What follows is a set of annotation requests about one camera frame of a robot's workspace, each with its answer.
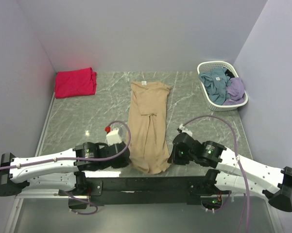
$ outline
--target black metal base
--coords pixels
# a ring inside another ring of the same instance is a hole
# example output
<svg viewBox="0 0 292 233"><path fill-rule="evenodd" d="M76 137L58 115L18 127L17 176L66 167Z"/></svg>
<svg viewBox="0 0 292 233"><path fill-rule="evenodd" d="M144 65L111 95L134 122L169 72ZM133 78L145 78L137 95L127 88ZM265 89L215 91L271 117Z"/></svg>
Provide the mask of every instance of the black metal base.
<svg viewBox="0 0 292 233"><path fill-rule="evenodd" d="M86 181L91 189L90 200L98 206L152 203L201 205L201 196L217 194L217 189L207 182L207 177L211 176L87 178Z"/></svg>

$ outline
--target blue clothing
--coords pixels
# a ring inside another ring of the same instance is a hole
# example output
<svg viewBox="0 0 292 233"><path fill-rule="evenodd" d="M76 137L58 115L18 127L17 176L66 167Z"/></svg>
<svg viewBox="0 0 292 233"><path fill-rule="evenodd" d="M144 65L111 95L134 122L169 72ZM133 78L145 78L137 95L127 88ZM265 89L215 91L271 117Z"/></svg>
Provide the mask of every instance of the blue clothing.
<svg viewBox="0 0 292 233"><path fill-rule="evenodd" d="M204 84L209 99L217 105L222 105L226 99L230 99L226 86L231 85L230 77L226 76L227 68L217 67L210 72L202 72L199 79Z"/></svg>

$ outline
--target beige garment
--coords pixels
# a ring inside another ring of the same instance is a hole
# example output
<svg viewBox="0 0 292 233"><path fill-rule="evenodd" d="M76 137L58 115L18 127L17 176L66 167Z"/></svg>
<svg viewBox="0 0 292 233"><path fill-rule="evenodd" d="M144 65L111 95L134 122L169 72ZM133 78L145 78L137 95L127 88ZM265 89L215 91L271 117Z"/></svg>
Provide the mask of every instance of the beige garment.
<svg viewBox="0 0 292 233"><path fill-rule="evenodd" d="M132 82L128 126L132 139L130 159L137 169L157 174L165 171L170 156L165 141L166 103L170 86L161 82Z"/></svg>

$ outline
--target purple clothing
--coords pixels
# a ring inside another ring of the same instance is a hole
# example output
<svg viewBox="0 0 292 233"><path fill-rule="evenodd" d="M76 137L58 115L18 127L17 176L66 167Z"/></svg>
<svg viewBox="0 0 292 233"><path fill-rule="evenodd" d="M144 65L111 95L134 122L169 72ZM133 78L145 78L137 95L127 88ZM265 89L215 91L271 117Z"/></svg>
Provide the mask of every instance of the purple clothing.
<svg viewBox="0 0 292 233"><path fill-rule="evenodd" d="M240 104L244 102L244 92L245 88L242 83L242 80L238 77L232 78L231 80L231 85L227 86L227 93L231 96L230 99L227 99L223 105L235 105L235 104Z"/></svg>

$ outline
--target red cap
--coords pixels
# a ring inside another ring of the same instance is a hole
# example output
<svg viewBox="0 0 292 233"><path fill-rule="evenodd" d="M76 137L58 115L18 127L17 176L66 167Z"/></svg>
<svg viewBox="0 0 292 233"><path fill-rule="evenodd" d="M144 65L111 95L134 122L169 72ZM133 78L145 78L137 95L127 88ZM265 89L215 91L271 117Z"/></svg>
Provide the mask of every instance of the red cap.
<svg viewBox="0 0 292 233"><path fill-rule="evenodd" d="M109 132L111 131L110 126L107 126L107 127L105 128L105 131L106 131L107 133L109 133Z"/></svg>

